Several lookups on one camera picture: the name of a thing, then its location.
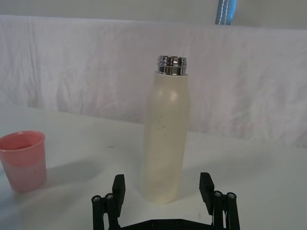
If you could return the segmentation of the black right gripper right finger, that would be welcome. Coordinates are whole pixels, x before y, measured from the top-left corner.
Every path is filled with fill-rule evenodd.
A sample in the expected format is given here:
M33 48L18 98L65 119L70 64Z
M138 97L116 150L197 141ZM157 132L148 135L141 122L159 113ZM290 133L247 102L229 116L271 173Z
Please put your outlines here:
M239 230L239 216L237 209L237 196L232 192L223 194L215 190L209 173L200 174L199 190L203 202L212 217L211 225L216 230Z

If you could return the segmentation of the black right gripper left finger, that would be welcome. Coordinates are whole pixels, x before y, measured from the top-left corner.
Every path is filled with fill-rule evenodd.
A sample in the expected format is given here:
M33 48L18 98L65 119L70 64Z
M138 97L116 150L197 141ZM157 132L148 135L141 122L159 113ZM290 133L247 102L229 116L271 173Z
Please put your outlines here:
M109 230L119 230L118 218L121 213L125 196L125 177L123 174L115 176L112 192L105 197L95 195L92 197L93 229L104 230L104 214L107 214Z

